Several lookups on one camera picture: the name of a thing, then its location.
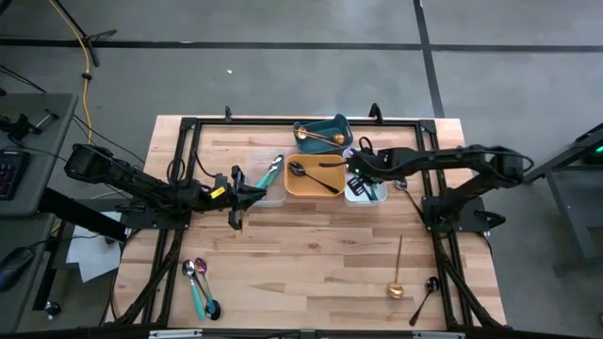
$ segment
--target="white paper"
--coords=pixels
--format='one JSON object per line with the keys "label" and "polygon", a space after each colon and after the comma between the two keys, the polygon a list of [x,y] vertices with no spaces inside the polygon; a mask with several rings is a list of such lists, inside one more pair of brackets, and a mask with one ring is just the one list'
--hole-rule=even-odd
{"label": "white paper", "polygon": [[[121,214],[117,212],[104,212],[105,216],[120,220]],[[73,236],[94,236],[96,233],[75,226]],[[121,259],[120,245],[113,242],[107,244],[103,236],[91,239],[73,239],[67,252],[67,263],[78,263],[82,282],[85,283],[108,271],[119,267]]]}

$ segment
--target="gold spoon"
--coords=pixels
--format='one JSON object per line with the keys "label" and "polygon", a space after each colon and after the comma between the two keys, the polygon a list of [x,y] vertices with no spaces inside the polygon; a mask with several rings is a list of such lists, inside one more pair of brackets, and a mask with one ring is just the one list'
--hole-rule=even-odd
{"label": "gold spoon", "polygon": [[297,138],[304,140],[306,137],[313,137],[315,139],[318,140],[323,140],[325,142],[328,142],[332,145],[336,145],[336,146],[341,146],[346,142],[346,137],[342,134],[336,134],[332,137],[334,144],[329,141],[328,137],[325,137],[324,135],[320,135],[320,134],[316,134],[316,133],[311,133],[308,132],[305,127],[300,127],[298,129],[295,130],[295,135]]}
{"label": "gold spoon", "polygon": [[402,285],[398,283],[398,268],[399,268],[399,257],[402,253],[402,235],[399,236],[398,245],[398,258],[396,259],[396,278],[394,282],[390,282],[387,285],[387,296],[393,299],[400,299],[404,295],[404,289]]}

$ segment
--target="yellow label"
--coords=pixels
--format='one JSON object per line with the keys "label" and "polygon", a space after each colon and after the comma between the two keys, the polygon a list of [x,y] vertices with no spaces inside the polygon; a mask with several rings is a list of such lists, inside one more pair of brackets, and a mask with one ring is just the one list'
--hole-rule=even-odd
{"label": "yellow label", "polygon": [[215,191],[211,192],[211,199],[216,199],[217,197],[220,196],[220,194],[226,192],[226,189],[224,189],[224,187],[220,187],[218,189],[216,189]]}

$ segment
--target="orange tray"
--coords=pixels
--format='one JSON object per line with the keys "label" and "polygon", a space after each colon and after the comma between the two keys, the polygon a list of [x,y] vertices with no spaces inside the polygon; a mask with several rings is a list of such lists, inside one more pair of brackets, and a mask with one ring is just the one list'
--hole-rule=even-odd
{"label": "orange tray", "polygon": [[317,178],[321,182],[339,189],[339,194],[344,192],[346,188],[346,173],[345,166],[334,168],[322,168],[319,163],[340,163],[343,158],[335,154],[293,154],[290,155],[285,162],[285,187],[286,190],[299,197],[311,198],[334,198],[339,194],[333,194],[323,185],[308,178],[307,176],[299,177],[289,170],[289,163],[292,161],[299,162],[306,173]]}

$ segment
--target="keyboard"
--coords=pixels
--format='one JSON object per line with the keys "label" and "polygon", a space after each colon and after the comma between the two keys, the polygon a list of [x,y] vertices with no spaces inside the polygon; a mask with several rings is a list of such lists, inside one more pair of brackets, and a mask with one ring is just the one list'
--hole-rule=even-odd
{"label": "keyboard", "polygon": [[29,153],[0,152],[0,201],[11,201],[29,163]]}

